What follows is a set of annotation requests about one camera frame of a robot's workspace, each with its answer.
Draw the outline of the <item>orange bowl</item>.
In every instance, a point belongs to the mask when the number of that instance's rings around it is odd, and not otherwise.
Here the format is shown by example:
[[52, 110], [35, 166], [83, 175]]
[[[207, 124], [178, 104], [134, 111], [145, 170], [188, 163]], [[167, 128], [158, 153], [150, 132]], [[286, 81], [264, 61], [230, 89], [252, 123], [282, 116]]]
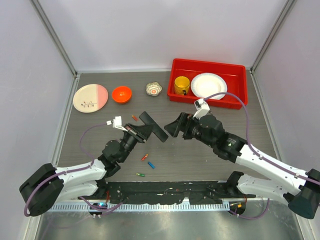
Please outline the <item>orange bowl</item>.
[[128, 86], [118, 86], [112, 91], [112, 99], [118, 104], [126, 104], [132, 98], [132, 90]]

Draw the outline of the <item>orange battery near top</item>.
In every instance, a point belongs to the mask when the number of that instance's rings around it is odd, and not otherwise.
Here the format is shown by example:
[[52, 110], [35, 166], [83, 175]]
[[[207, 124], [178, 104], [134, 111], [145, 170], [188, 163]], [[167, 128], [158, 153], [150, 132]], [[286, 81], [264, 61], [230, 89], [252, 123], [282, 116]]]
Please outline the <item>orange battery near top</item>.
[[131, 116], [135, 121], [138, 121], [139, 119], [136, 117], [136, 116], [134, 116], [134, 115], [132, 115]]

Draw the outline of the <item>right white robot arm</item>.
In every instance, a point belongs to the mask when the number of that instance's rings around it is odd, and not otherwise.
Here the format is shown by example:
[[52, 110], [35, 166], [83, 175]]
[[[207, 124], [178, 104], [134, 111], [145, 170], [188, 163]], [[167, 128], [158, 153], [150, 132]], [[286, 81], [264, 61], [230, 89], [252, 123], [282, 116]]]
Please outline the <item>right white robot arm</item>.
[[183, 139], [196, 139], [212, 148], [223, 160], [250, 168], [266, 177], [253, 178], [244, 173], [232, 173], [226, 184], [226, 193], [233, 198], [240, 194], [269, 198], [289, 207], [295, 214], [313, 219], [320, 205], [320, 172], [294, 168], [253, 147], [248, 140], [225, 131], [213, 115], [200, 119], [182, 112], [165, 125], [174, 138], [182, 132]]

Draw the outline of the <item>white paper plate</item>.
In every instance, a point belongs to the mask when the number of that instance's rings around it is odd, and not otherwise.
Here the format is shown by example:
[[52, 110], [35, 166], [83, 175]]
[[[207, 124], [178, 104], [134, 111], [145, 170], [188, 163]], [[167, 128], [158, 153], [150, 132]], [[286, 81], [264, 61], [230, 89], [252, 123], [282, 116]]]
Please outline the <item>white paper plate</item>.
[[191, 90], [198, 98], [207, 98], [214, 95], [210, 100], [220, 100], [228, 91], [225, 80], [213, 73], [201, 73], [196, 75], [191, 83]]

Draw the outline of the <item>yellow mug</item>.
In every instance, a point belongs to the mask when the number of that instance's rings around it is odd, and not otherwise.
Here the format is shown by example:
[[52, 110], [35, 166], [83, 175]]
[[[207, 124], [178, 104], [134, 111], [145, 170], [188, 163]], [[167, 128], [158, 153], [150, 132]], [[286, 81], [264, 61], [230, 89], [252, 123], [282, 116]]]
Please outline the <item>yellow mug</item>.
[[190, 88], [190, 80], [185, 76], [178, 76], [174, 80], [174, 93], [186, 96]]

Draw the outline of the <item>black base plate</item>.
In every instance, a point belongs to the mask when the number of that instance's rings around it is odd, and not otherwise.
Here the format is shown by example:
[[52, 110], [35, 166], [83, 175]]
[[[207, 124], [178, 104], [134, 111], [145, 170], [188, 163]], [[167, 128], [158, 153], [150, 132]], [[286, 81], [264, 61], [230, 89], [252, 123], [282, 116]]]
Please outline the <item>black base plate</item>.
[[222, 199], [253, 199], [254, 194], [240, 193], [224, 181], [98, 181], [99, 189], [86, 200], [109, 200], [112, 204], [174, 205], [185, 198], [192, 205], [221, 203]]

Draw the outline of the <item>small floral bowl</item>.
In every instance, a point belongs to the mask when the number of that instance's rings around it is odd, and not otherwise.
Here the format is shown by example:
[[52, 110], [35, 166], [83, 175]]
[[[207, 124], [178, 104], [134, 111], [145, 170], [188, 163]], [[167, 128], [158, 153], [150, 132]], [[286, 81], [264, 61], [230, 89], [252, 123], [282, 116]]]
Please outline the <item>small floral bowl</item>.
[[146, 94], [152, 97], [158, 96], [162, 90], [163, 87], [157, 81], [148, 83], [145, 88]]

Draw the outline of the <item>black remote control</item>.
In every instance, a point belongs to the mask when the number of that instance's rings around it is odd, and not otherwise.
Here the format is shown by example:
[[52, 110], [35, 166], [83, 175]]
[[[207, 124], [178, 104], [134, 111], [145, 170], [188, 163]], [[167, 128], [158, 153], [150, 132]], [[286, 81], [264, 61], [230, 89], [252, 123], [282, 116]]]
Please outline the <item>black remote control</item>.
[[165, 131], [156, 123], [156, 121], [146, 112], [142, 112], [139, 115], [139, 119], [147, 125], [152, 125], [153, 134], [162, 142], [165, 143], [169, 136], [165, 133]]

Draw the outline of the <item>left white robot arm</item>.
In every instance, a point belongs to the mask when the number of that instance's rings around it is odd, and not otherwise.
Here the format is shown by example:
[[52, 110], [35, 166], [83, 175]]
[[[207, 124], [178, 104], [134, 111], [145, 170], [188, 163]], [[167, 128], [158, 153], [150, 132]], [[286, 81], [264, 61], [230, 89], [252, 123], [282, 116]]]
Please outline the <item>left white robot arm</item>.
[[100, 180], [113, 176], [120, 170], [136, 144], [144, 144], [151, 136], [154, 124], [122, 125], [119, 118], [107, 121], [107, 125], [121, 130], [123, 137], [110, 140], [101, 156], [88, 163], [69, 167], [54, 167], [51, 163], [42, 165], [20, 187], [25, 201], [23, 214], [36, 217], [47, 212], [55, 203], [82, 196], [93, 196], [100, 200], [107, 192]]

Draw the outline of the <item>pink and cream plate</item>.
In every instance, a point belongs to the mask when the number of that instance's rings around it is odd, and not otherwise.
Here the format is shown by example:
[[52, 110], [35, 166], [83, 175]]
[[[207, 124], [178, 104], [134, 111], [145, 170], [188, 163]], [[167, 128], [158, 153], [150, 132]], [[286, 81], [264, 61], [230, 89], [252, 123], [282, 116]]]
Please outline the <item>pink and cream plate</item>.
[[72, 100], [74, 108], [81, 113], [94, 113], [107, 103], [109, 93], [100, 84], [87, 84], [78, 89]]

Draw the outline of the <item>red orange battery centre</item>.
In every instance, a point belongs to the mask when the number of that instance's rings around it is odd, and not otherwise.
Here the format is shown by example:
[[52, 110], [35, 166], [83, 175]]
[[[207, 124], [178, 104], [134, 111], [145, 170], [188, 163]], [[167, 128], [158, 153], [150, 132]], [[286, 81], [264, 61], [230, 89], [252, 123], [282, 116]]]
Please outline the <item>red orange battery centre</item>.
[[145, 156], [143, 156], [142, 159], [141, 159], [141, 161], [144, 161], [144, 160], [148, 157], [148, 155], [149, 155], [149, 154], [146, 154]]

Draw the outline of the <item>blue battery centre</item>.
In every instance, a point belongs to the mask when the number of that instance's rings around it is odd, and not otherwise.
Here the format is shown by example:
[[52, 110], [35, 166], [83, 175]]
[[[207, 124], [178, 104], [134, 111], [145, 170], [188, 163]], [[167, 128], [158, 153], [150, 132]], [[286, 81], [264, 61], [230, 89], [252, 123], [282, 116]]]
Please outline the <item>blue battery centre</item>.
[[150, 161], [148, 161], [147, 164], [148, 164], [152, 169], [155, 169], [155, 168], [156, 168]]

